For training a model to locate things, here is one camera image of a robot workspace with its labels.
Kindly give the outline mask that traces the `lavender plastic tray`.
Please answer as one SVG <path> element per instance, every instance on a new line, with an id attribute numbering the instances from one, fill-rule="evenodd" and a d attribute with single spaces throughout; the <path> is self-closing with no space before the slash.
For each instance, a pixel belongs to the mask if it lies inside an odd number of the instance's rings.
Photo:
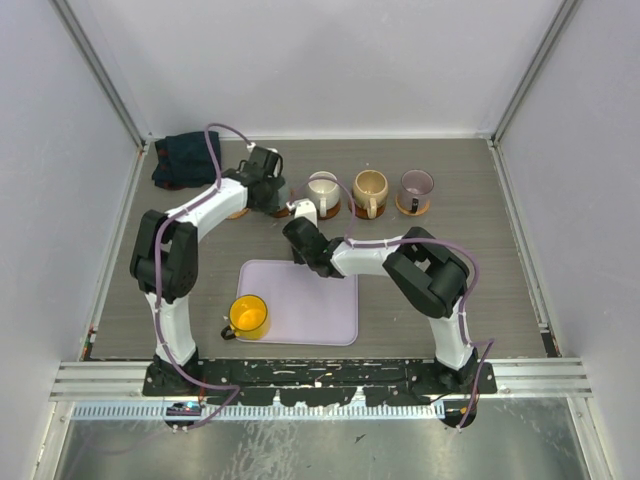
<path id="1" fill-rule="evenodd" d="M 358 278 L 322 278 L 286 260 L 249 260 L 237 294 L 266 302 L 271 326 L 266 344 L 349 346 L 358 337 Z"/>

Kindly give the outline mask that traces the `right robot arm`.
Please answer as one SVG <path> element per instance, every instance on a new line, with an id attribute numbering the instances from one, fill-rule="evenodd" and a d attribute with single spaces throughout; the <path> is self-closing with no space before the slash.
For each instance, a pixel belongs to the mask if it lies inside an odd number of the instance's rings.
<path id="1" fill-rule="evenodd" d="M 473 383 L 477 349 L 466 339 L 466 321 L 461 318 L 470 271 L 451 243 L 436 240 L 422 227 L 391 239 L 329 240 L 304 217 L 287 223 L 283 235 L 296 261 L 323 278 L 391 279 L 429 321 L 436 345 L 436 378 L 442 388 L 459 394 Z"/>

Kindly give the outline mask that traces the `purple transparent mug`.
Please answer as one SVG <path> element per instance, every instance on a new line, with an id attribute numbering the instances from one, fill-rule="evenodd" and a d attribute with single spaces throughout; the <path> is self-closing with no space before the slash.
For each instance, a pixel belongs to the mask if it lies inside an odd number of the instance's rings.
<path id="1" fill-rule="evenodd" d="M 403 201 L 411 197 L 418 197 L 422 202 L 430 201 L 435 183 L 433 177 L 424 170 L 409 170 L 400 179 L 400 186 L 397 195 Z"/>

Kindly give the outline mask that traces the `yellow transparent mug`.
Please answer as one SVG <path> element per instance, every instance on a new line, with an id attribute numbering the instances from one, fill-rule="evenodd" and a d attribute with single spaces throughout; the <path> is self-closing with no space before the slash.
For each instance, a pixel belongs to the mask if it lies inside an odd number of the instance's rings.
<path id="1" fill-rule="evenodd" d="M 228 324 L 220 336 L 223 340 L 258 341 L 268 334 L 270 326 L 269 309 L 265 301 L 256 295 L 243 295 L 230 306 Z"/>

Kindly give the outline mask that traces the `woven rattan coaster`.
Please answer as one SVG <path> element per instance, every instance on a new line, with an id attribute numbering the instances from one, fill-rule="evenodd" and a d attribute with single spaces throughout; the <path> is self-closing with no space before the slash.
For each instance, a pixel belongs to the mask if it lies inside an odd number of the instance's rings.
<path id="1" fill-rule="evenodd" d="M 429 200 L 422 202 L 418 197 L 411 197 L 403 201 L 400 195 L 397 195 L 395 197 L 395 205 L 400 213 L 409 217 L 417 217 L 428 212 L 431 202 Z"/>
<path id="2" fill-rule="evenodd" d="M 233 214 L 229 215 L 229 216 L 227 217 L 227 219 L 228 219 L 228 220 L 235 220 L 235 219 L 241 218 L 242 216 L 246 215 L 249 211 L 250 211 L 250 210 L 249 210 L 248 208 L 245 208 L 245 209 L 243 209 L 243 210 L 240 210 L 240 211 L 238 211 L 238 212 L 235 212 L 235 213 L 233 213 Z"/>

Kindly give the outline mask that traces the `brown wooden coaster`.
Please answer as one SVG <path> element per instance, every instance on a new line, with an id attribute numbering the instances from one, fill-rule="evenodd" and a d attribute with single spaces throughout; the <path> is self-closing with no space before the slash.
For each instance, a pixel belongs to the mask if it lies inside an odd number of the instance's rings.
<path id="1" fill-rule="evenodd" d="M 355 212 L 357 218 L 374 220 L 382 216 L 386 209 L 386 199 L 376 196 L 354 198 L 354 204 L 348 205 L 349 210 Z"/>
<path id="2" fill-rule="evenodd" d="M 321 221 L 329 220 L 329 219 L 335 217 L 339 213 L 340 209 L 341 209 L 341 202 L 340 201 L 338 201 L 331 208 L 326 208 L 325 210 L 322 210 L 321 208 L 317 208 L 316 209 L 317 218 L 319 220 L 321 220 Z"/>
<path id="3" fill-rule="evenodd" d="M 283 217 L 287 217 L 291 214 L 290 209 L 288 208 L 287 205 L 285 205 L 282 209 L 278 210 L 277 212 L 275 212 L 273 214 L 274 218 L 283 218 Z"/>

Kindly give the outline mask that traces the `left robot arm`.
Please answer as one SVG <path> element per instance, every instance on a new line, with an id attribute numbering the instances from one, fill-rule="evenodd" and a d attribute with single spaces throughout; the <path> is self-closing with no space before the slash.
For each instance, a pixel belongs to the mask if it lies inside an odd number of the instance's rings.
<path id="1" fill-rule="evenodd" d="M 147 367 L 145 396 L 193 395 L 207 390 L 191 332 L 189 294 L 199 271 L 199 242 L 244 209 L 275 214 L 285 208 L 290 189 L 277 150 L 252 144 L 249 158 L 217 174 L 201 194 L 165 212 L 141 218 L 130 273 L 151 308 L 156 350 Z"/>

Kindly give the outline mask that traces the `grey-green ceramic mug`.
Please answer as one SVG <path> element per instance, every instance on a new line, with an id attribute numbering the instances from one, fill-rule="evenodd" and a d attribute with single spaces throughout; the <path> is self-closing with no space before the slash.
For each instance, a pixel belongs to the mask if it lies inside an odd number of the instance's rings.
<path id="1" fill-rule="evenodd" d="M 280 175 L 275 181 L 276 189 L 276 204 L 275 210 L 272 213 L 272 216 L 275 212 L 282 209 L 291 197 L 291 189 L 288 186 L 288 183 L 283 175 Z"/>

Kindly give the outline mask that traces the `white ceramic mug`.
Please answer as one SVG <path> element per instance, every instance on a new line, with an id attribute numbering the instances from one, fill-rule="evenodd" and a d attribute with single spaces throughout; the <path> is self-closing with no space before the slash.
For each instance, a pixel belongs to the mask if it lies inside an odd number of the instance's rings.
<path id="1" fill-rule="evenodd" d="M 309 177 L 306 185 L 306 195 L 317 208 L 325 210 L 340 201 L 340 186 L 337 177 L 328 171 L 318 171 Z"/>

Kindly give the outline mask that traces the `beige ceramic mug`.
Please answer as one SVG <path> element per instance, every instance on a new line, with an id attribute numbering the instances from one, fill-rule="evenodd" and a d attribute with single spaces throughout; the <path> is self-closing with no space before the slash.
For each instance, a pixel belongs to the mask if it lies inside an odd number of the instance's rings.
<path id="1" fill-rule="evenodd" d="M 387 178 L 379 171 L 364 170 L 357 174 L 352 184 L 352 196 L 363 198 L 376 196 L 388 199 L 389 184 Z"/>

